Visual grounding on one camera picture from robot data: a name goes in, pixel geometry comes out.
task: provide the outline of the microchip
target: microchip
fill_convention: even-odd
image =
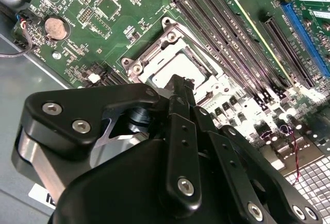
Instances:
[[[134,33],[132,34],[132,36],[133,36],[136,40],[138,40],[138,39],[140,38],[140,34],[137,33],[137,32],[134,32]]]

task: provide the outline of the black ram slot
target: black ram slot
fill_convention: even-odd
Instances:
[[[208,43],[210,48],[221,59],[223,64],[217,61],[214,57],[212,57],[213,61],[221,66],[225,73],[232,77],[243,89],[247,91],[248,94],[253,95],[255,91],[246,83],[245,78],[236,72],[236,69],[230,64],[226,56],[222,55],[221,50],[217,47],[216,43],[210,39],[209,35],[204,31],[204,28],[200,26],[199,22],[195,20],[189,10],[181,3],[181,0],[172,0],[172,2],[181,11],[188,22],[191,23],[199,35]]]
[[[255,63],[254,61],[255,55],[251,53],[250,49],[245,44],[245,40],[241,36],[238,36],[239,33],[237,34],[235,30],[232,28],[232,25],[228,23],[228,20],[223,16],[223,13],[218,9],[217,4],[214,2],[214,0],[203,0],[203,2],[211,10],[216,21],[219,22],[219,24],[226,30],[226,33],[229,35],[231,40],[234,41],[240,47],[241,52],[245,56],[246,60],[251,62],[253,66],[258,69],[258,73],[260,74],[261,77],[263,77],[264,81],[270,83],[271,81],[268,78],[266,71],[258,63]]]
[[[263,86],[260,84],[259,79],[255,77],[253,72],[250,71],[249,67],[244,63],[243,59],[241,59],[241,56],[238,54],[236,48],[232,45],[232,43],[228,42],[226,38],[224,37],[223,33],[218,29],[218,27],[213,23],[213,21],[210,19],[208,14],[203,10],[203,8],[198,4],[197,0],[186,0],[190,4],[190,6],[193,8],[194,11],[197,11],[199,13],[199,16],[203,18],[204,23],[207,25],[207,27],[211,30],[213,36],[216,37],[218,41],[222,43],[222,45],[226,48],[226,50],[229,52],[231,58],[236,62],[236,64],[239,66],[238,70],[240,70],[242,73],[247,75],[251,82],[257,87],[259,91],[262,91]]]
[[[235,24],[240,32],[238,33],[240,39],[245,40],[247,39],[249,43],[249,47],[247,48],[248,50],[251,49],[253,53],[257,54],[257,58],[262,59],[262,62],[265,64],[265,66],[268,69],[268,73],[272,75],[272,77],[275,79],[274,81],[269,78],[268,73],[266,70],[264,70],[262,67],[259,67],[259,70],[264,74],[267,75],[268,79],[271,81],[271,85],[277,85],[277,88],[279,88],[280,92],[284,92],[281,88],[282,87],[287,87],[286,84],[282,84],[283,80],[280,76],[278,76],[277,72],[275,69],[272,67],[271,63],[268,61],[268,58],[263,54],[262,50],[260,47],[258,47],[253,39],[250,37],[250,35],[245,31],[245,26],[242,24],[242,20],[239,20],[239,17],[233,13],[233,11],[229,8],[226,0],[217,0],[217,3],[213,3],[213,8],[217,11],[218,15],[226,15],[228,18],[225,18],[225,20],[231,20],[228,24],[230,27]],[[259,62],[255,59],[255,57],[252,57],[252,59],[256,62],[257,65],[259,65]]]
[[[273,40],[276,49],[281,54],[282,58],[286,60],[291,71],[295,73],[296,77],[301,81],[300,83],[308,89],[315,86],[312,77],[300,61],[299,56],[294,51],[293,47],[279,28],[278,24],[273,18],[267,19],[263,26]]]

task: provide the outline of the green circuit board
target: green circuit board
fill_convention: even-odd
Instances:
[[[214,13],[208,5],[202,0],[196,1],[205,11],[206,17],[213,16]],[[304,118],[306,114],[314,113],[318,108],[322,108],[320,106],[327,104],[330,83],[316,67],[305,44],[285,15],[281,6],[283,2],[285,0],[225,0],[240,24],[240,27],[235,28],[236,31],[241,33],[240,28],[244,29],[246,33],[243,36],[248,36],[260,48],[260,54],[253,58],[263,68],[266,68],[267,64],[271,65],[274,75],[286,82],[286,89],[290,88],[290,91],[286,92],[286,101],[290,101],[299,118]],[[40,20],[28,28],[37,46],[34,54],[75,88],[86,86],[84,83],[88,82],[87,75],[95,62],[114,69],[121,82],[130,82],[131,79],[121,64],[122,58],[136,60],[161,36],[164,32],[161,20],[164,17],[183,24],[207,45],[208,42],[201,33],[201,30],[209,30],[205,16],[191,6],[191,1],[181,0],[181,3],[195,16],[195,20],[201,25],[200,29],[189,21],[173,0],[32,0],[29,11]],[[67,22],[70,30],[65,39],[54,41],[47,37],[44,21],[49,17],[60,17]],[[265,29],[264,22],[267,18],[273,18],[278,24],[302,62],[313,81],[312,90],[297,86],[297,80],[291,72],[292,65],[285,58],[281,58]],[[19,24],[15,26],[13,35],[17,40],[21,40]],[[326,58],[326,51],[320,51],[321,56]],[[58,52],[60,58],[54,58],[54,52]],[[258,74],[258,70],[249,60],[245,63],[251,72]],[[239,74],[243,75],[244,72],[240,71],[243,67],[237,62],[233,64]]]
[[[303,62],[304,66],[308,72],[313,75],[314,80],[316,80],[316,91],[317,92],[326,92],[330,89],[330,82],[327,77],[322,77],[317,66],[311,60],[311,55],[305,48],[305,45],[302,43],[300,37],[292,28],[292,24],[288,20],[287,16],[283,12],[281,3],[286,0],[238,0],[242,8],[247,12],[248,16],[251,18],[255,24],[257,30],[260,32],[261,36],[265,38],[265,41],[273,48],[273,41],[271,40],[269,33],[264,29],[262,25],[262,20],[265,16],[274,17],[275,21],[278,23],[279,27],[289,40],[292,47],[296,50],[299,55],[300,60]],[[321,56],[327,58],[327,51],[320,48]],[[285,60],[280,62],[285,69],[289,68],[289,64]],[[310,98],[306,98],[303,94],[297,94],[294,98],[296,101],[296,109],[299,110],[302,114],[306,114],[316,110],[317,103]]]
[[[227,2],[233,11],[241,12],[235,2]],[[70,35],[63,41],[50,41],[40,24],[32,25],[30,32],[38,46],[36,56],[74,87],[86,80],[81,73],[93,62],[106,63],[126,78],[121,58],[137,58],[159,37],[161,18],[170,17],[189,27],[171,0],[32,0],[29,9],[41,19],[55,15],[68,22]],[[260,40],[244,15],[241,19],[249,34]],[[262,42],[260,46],[278,74],[286,78],[269,48]],[[53,52],[59,52],[61,59],[55,60]]]
[[[318,51],[330,63],[330,0],[291,0]]]

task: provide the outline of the pcie slot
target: pcie slot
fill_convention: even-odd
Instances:
[[[283,92],[283,90],[281,89],[282,86],[287,87],[287,84],[283,84],[283,79],[277,75],[277,72],[272,67],[268,58],[263,54],[261,48],[254,43],[254,41],[251,39],[250,35],[245,31],[245,26],[243,26],[241,24],[241,21],[239,20],[239,18],[228,7],[228,4],[226,3],[225,0],[217,0],[218,3],[220,4],[220,6],[218,3],[215,3],[213,0],[211,0],[211,1],[213,2],[211,4],[212,8],[214,10],[216,10],[216,12],[219,16],[222,16],[222,18],[224,20],[227,20],[226,17],[224,17],[224,14],[226,14],[227,17],[229,18],[229,20],[232,21],[232,23],[227,21],[229,27],[233,27],[236,25],[239,28],[239,31],[240,31],[240,32],[238,32],[239,39],[241,39],[244,42],[247,42],[248,43],[247,50],[249,50],[249,48],[250,48],[252,50],[252,52],[257,55],[256,57],[252,56],[252,60],[255,62],[255,64],[260,66],[260,67],[258,67],[258,69],[260,70],[260,72],[263,73],[263,75],[267,76],[267,78],[269,80],[269,84],[271,85],[273,90],[275,92],[279,92],[279,94],[281,94]],[[264,63],[264,65],[260,65],[259,64],[260,62],[256,58],[262,59],[262,62]]]
[[[303,27],[303,25],[299,21],[298,17],[294,13],[294,10],[292,8],[292,4],[291,3],[285,3],[285,4],[281,4],[281,6],[282,6],[282,9],[283,9],[284,13],[286,14],[288,19],[290,20],[292,26],[294,27],[295,31],[298,33],[300,39],[304,43],[304,45],[305,45],[306,49],[308,50],[309,54],[311,55],[312,59],[314,60],[315,64],[319,68],[320,72],[323,75],[329,77],[330,76],[330,71],[326,67],[326,64],[322,60],[319,52],[315,48],[312,40],[310,39],[309,35],[307,34],[307,32],[305,30],[305,28]]]
[[[262,91],[263,86],[260,84],[258,79],[254,76],[253,73],[249,71],[249,68],[246,66],[244,61],[241,59],[241,56],[237,53],[237,50],[235,47],[232,46],[232,44],[228,41],[226,41],[226,38],[223,36],[223,34],[218,30],[216,25],[212,22],[212,20],[209,18],[208,14],[203,10],[203,8],[198,4],[196,0],[186,0],[192,9],[196,11],[199,16],[203,19],[205,24],[208,26],[208,28],[211,30],[211,34],[209,36],[212,39],[216,39],[215,42],[219,41],[222,46],[228,51],[230,57],[235,61],[237,65],[239,65],[238,70],[240,70],[242,73],[247,75],[252,83],[256,86],[256,88],[259,91]]]
[[[294,51],[293,47],[285,37],[284,33],[279,28],[278,24],[273,18],[269,18],[263,23],[264,28],[273,40],[276,49],[281,53],[282,58],[289,63],[291,71],[294,72],[303,85],[307,88],[312,88],[315,83],[308,71],[305,69],[303,63],[300,61],[299,56]]]
[[[172,0],[175,3],[176,7],[180,10],[180,12],[185,16],[187,21],[194,27],[194,29],[198,32],[200,37],[208,43],[208,46],[215,53],[215,55],[220,59],[221,62],[217,61],[214,57],[211,59],[217,63],[226,74],[232,77],[249,95],[255,95],[256,92],[252,89],[247,83],[246,79],[243,78],[239,73],[237,73],[236,68],[232,66],[230,61],[226,58],[226,55],[221,53],[221,50],[218,48],[216,43],[214,43],[209,35],[204,31],[204,28],[195,20],[193,14],[182,4],[182,0]]]

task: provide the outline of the ram slot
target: ram slot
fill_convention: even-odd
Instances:
[[[303,63],[300,61],[299,56],[294,51],[275,20],[269,18],[263,23],[263,26],[272,38],[276,49],[280,52],[282,58],[288,63],[291,71],[299,79],[300,83],[308,89],[314,87],[315,83],[312,77],[309,75]]]
[[[247,94],[251,96],[256,95],[256,91],[246,83],[246,79],[243,78],[241,74],[237,73],[236,68],[234,68],[231,62],[226,58],[226,55],[222,54],[221,49],[218,48],[217,44],[214,43],[212,39],[210,39],[209,35],[204,31],[204,28],[199,24],[199,22],[196,21],[194,15],[182,4],[182,0],[172,0],[172,2],[184,15],[191,26],[197,31],[199,36],[207,42],[208,46],[215,53],[215,56],[220,59],[220,61],[217,61],[214,57],[211,57],[211,59],[217,63],[227,75],[233,78],[233,80],[235,80],[236,83],[247,92]]]
[[[261,48],[255,44],[254,40],[250,37],[250,35],[246,32],[245,26],[242,24],[242,22],[239,20],[238,16],[233,13],[233,11],[229,8],[228,4],[226,3],[226,0],[217,0],[218,2],[215,3],[213,1],[213,4],[211,5],[213,9],[216,10],[217,14],[219,16],[222,16],[227,21],[228,25],[230,27],[236,27],[238,30],[238,36],[239,39],[242,40],[242,42],[247,43],[247,50],[251,50],[254,54],[257,56],[253,57],[252,60],[255,62],[256,65],[258,65],[258,70],[262,72],[263,75],[266,75],[268,78],[269,84],[271,88],[278,92],[278,95],[281,95],[284,91],[282,87],[287,87],[287,83],[283,82],[282,77],[280,77],[277,73],[277,71],[273,68],[268,58],[264,55]]]
[[[215,41],[220,42],[223,46],[223,49],[228,51],[230,57],[234,60],[236,65],[240,67],[237,70],[241,71],[241,73],[247,75],[251,82],[255,85],[255,87],[262,91],[263,86],[259,83],[258,79],[249,71],[249,68],[246,64],[242,61],[240,55],[237,53],[237,49],[233,47],[228,41],[225,40],[225,37],[217,27],[212,23],[212,21],[208,18],[207,13],[203,10],[203,8],[198,4],[196,0],[186,0],[192,9],[198,13],[198,15],[203,19],[204,23],[206,24],[207,28],[211,31],[209,36]]]
[[[216,5],[214,4],[213,0],[202,0],[210,9],[214,16],[214,20],[212,20],[209,16],[206,15],[206,18],[213,23],[212,21],[215,21],[218,23],[220,27],[222,27],[226,34],[230,37],[231,42],[236,43],[236,45],[240,48],[241,53],[244,55],[245,59],[253,64],[253,66],[258,69],[257,73],[260,74],[262,79],[264,81],[269,81],[267,74],[263,70],[260,65],[256,64],[253,60],[254,56],[245,46],[245,44],[242,42],[240,37],[236,34],[236,32],[233,30],[233,28],[227,23],[226,19],[222,15],[221,12],[217,10]]]

